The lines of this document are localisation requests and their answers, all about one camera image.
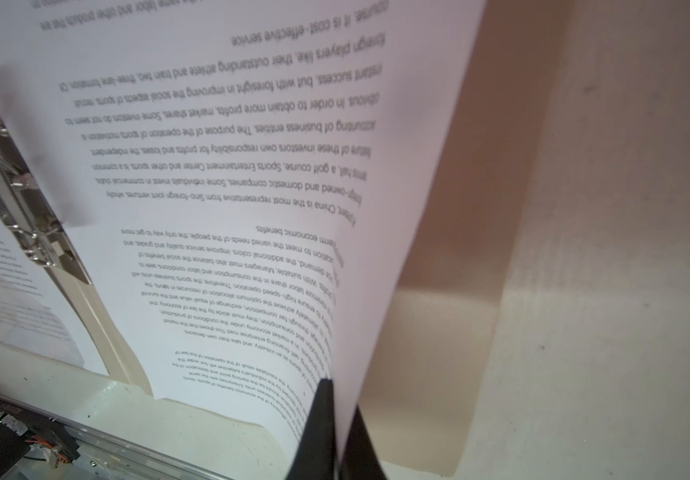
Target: white wall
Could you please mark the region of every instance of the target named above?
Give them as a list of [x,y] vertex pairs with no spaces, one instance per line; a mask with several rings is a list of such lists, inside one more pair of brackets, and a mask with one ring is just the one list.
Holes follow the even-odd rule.
[[457,478],[690,478],[690,1],[574,5]]
[[486,7],[360,406],[381,458],[452,475],[484,375],[570,0]]

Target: white surface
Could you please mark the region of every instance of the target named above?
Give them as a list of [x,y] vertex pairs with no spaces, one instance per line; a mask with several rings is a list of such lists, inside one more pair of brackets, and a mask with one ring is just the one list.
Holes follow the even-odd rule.
[[108,374],[97,347],[70,303],[44,269],[24,256],[1,219],[0,341]]
[[[690,2],[578,1],[564,45],[455,478],[690,478]],[[36,369],[37,385],[18,376]],[[8,395],[235,478],[282,478],[262,429],[177,407],[200,443],[137,432],[135,407],[170,402],[70,371],[0,351]],[[198,421],[230,439],[209,448]]]
[[[43,22],[54,18],[66,18],[70,25],[70,15],[89,8],[81,3],[32,8],[29,3],[0,2],[4,27],[0,29],[0,115],[71,237],[110,317],[140,360],[156,397],[257,422],[292,456],[318,381],[333,378],[337,433],[344,446],[390,296],[422,215],[483,1],[384,2],[381,5],[389,5],[384,12],[377,10],[365,19],[358,10],[369,5],[360,2],[160,5],[156,12],[135,10],[111,20],[100,19],[102,11],[97,7],[90,10],[96,13],[95,21],[44,28]],[[263,10],[261,17],[258,8]],[[345,23],[338,29],[336,20],[343,18]],[[313,34],[309,25],[322,19],[331,19],[331,29]],[[305,25],[308,30],[295,39],[271,41],[266,34],[259,44],[231,44],[234,35],[289,25]],[[380,36],[382,43],[362,46]],[[190,48],[194,42],[209,46]],[[346,45],[348,54],[328,58],[326,49],[333,43]],[[315,61],[299,62],[298,52],[315,53]],[[276,65],[276,55],[288,55],[293,64]],[[262,57],[266,62],[273,59],[273,64],[234,72],[223,66],[223,62]],[[201,65],[210,66],[211,72],[196,76],[194,66]],[[372,65],[378,65],[380,73],[359,80],[361,69]],[[154,76],[186,66],[186,78]],[[330,84],[318,79],[334,72],[351,72],[352,81]],[[111,86],[99,81],[129,74],[134,84],[117,81]],[[296,88],[272,91],[279,80],[306,76],[310,88],[298,83]],[[97,87],[84,88],[80,80],[93,80]],[[268,83],[271,92],[242,91],[244,82]],[[209,88],[220,93],[191,93]],[[154,93],[161,91],[170,96],[156,101]],[[177,98],[177,92],[184,96],[185,91],[186,98]],[[131,101],[131,94],[139,92],[153,100]],[[353,106],[350,101],[374,93],[378,93],[374,105]],[[330,98],[331,107],[316,111],[313,101],[319,98]],[[78,108],[85,99],[97,104]],[[232,107],[236,102],[243,102],[244,112],[230,118],[166,115],[171,109],[179,113]],[[266,104],[268,111],[249,114],[250,102]],[[276,102],[290,102],[291,111],[271,110]],[[300,102],[310,106],[294,110]],[[144,120],[152,110],[159,119]],[[119,114],[143,114],[143,119],[120,122],[113,117]],[[81,123],[84,116],[92,117],[90,124]],[[362,120],[376,127],[346,130],[350,122]],[[253,136],[240,131],[237,136],[208,133],[209,127],[230,126],[233,121],[236,129],[252,125]],[[318,134],[295,133],[287,122],[318,122],[326,128]],[[282,123],[284,133],[271,135],[258,128]],[[175,129],[182,135],[156,135]],[[186,135],[187,129],[195,129],[195,138]],[[126,138],[131,131],[135,135]],[[108,132],[119,138],[92,139]],[[257,149],[269,142],[273,149],[279,142],[278,153]],[[284,144],[320,147],[324,142],[337,145],[338,151],[367,146],[371,154],[366,159],[345,156],[344,150],[335,156],[321,149],[308,154],[282,149]],[[192,144],[198,145],[198,153],[174,153],[173,146]],[[246,144],[257,151],[246,151]],[[220,146],[243,151],[218,153]],[[121,148],[137,149],[137,156],[95,155],[97,150]],[[146,148],[172,148],[173,153],[159,150],[150,155]],[[159,162],[168,165],[166,171],[153,169]],[[174,162],[182,169],[174,170]],[[223,167],[210,169],[214,162]],[[251,173],[224,169],[226,162],[246,162]],[[279,162],[278,171],[263,171],[271,162]],[[295,163],[308,170],[297,172],[286,166]],[[189,170],[191,164],[196,168]],[[95,169],[97,165],[113,169]],[[364,177],[350,178],[344,174],[350,169],[365,172]],[[56,170],[62,175],[54,174]],[[201,184],[176,183],[182,179],[198,179]],[[247,179],[265,183],[261,187],[206,184]],[[273,187],[273,180],[296,182],[299,189]],[[303,184],[310,184],[311,191],[302,190]],[[331,185],[348,193],[341,197],[327,193]],[[184,199],[172,200],[172,191]],[[147,197],[125,197],[128,192]],[[260,196],[266,203],[258,203]],[[278,204],[278,197],[290,205]],[[292,200],[301,200],[302,208],[292,206]],[[80,218],[78,209],[66,207],[71,204],[80,204]],[[284,233],[268,233],[270,229]],[[289,231],[312,239],[288,235]],[[334,247],[323,239],[333,241]],[[220,252],[172,250],[170,244]],[[243,264],[249,260],[252,270]],[[228,261],[241,264],[228,265]],[[280,268],[292,274],[282,275]],[[174,274],[177,279],[162,280],[156,274]],[[196,291],[176,290],[182,287]],[[239,296],[243,294],[258,300]],[[315,309],[306,310],[306,304]]]

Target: ring binder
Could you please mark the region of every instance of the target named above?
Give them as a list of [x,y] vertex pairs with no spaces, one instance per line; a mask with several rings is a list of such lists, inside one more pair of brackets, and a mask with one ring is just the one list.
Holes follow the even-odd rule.
[[91,284],[70,239],[30,175],[1,119],[0,217],[32,262],[61,268],[81,282]]

